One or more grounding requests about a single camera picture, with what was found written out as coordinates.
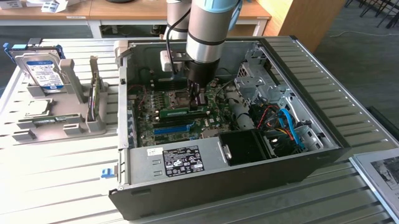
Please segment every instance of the green circuit board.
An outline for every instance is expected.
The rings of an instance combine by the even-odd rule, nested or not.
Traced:
[[[173,143],[186,140],[194,140],[212,137],[215,134],[231,131],[231,110],[228,103],[219,99],[216,105],[216,92],[221,85],[215,84],[208,87],[205,96],[208,97],[208,106],[198,107],[198,111],[193,112],[200,114],[200,117],[190,118],[192,112],[188,111],[188,106],[184,97],[185,90],[176,91],[153,91],[145,88],[134,92],[133,105],[136,107],[136,131],[137,131],[137,147],[153,146],[165,143]],[[168,114],[173,115],[178,121],[161,120],[169,118]],[[189,131],[154,134],[154,126],[164,124],[180,124],[178,126],[189,126]]]

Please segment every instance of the white cable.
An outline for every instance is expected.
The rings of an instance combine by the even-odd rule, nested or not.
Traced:
[[[379,35],[379,34],[368,34],[368,33],[357,32],[357,31],[343,31],[340,34],[332,35],[329,37],[339,37],[339,36],[341,36],[345,33],[357,33],[357,34],[364,34],[364,35],[369,35],[369,36],[399,36],[399,34],[384,34],[384,35]]]

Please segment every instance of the table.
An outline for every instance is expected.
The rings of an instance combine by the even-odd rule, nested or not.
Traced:
[[[256,1],[244,1],[237,24],[255,25],[253,36],[261,36],[268,12]],[[72,5],[65,12],[41,13],[40,7],[0,10],[0,26],[88,25],[93,38],[102,38],[101,25],[165,25],[165,0],[134,0],[114,4],[105,0],[86,0]]]
[[[112,85],[108,102],[117,102],[120,82],[112,62],[114,40],[120,39],[42,41],[44,46],[62,45],[66,58],[74,59],[81,83],[89,82],[89,56],[101,58],[100,75]],[[267,41],[353,146],[336,163],[317,169],[300,183],[128,222],[106,196],[106,190],[116,185],[116,178],[100,180],[101,169],[117,161],[117,117],[113,113],[117,103],[113,103],[106,105],[108,135],[0,150],[0,223],[393,224],[348,157],[396,148],[397,141],[303,44],[285,36],[267,37]],[[1,118],[18,108],[20,100],[26,100],[25,86],[24,76],[16,69],[0,99]],[[0,125],[0,143],[12,125],[4,122]]]

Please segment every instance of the slotted metal surface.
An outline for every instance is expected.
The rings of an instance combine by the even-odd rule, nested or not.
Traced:
[[[277,54],[303,82],[353,149],[337,163],[316,170],[301,182],[251,195],[209,203],[130,223],[389,223],[389,216],[347,158],[361,152],[397,147],[395,140],[373,121],[335,78],[304,48],[288,37],[267,38]],[[44,40],[60,44],[73,58],[81,82],[89,82],[88,58],[98,56],[108,91],[106,129],[117,127],[117,69],[110,40]],[[26,92],[22,77],[1,101],[4,112],[17,113]],[[6,133],[10,124],[1,125]],[[101,136],[64,142],[14,146],[0,150],[0,223],[126,224],[106,197],[116,178],[100,180],[101,168],[117,161],[117,137]]]

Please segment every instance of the motherboard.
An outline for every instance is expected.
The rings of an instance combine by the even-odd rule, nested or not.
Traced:
[[[128,100],[136,116],[137,147],[202,139],[235,129],[219,80],[215,79],[206,87],[208,105],[196,111],[189,111],[184,85],[166,88],[157,88],[156,84],[130,86]]]

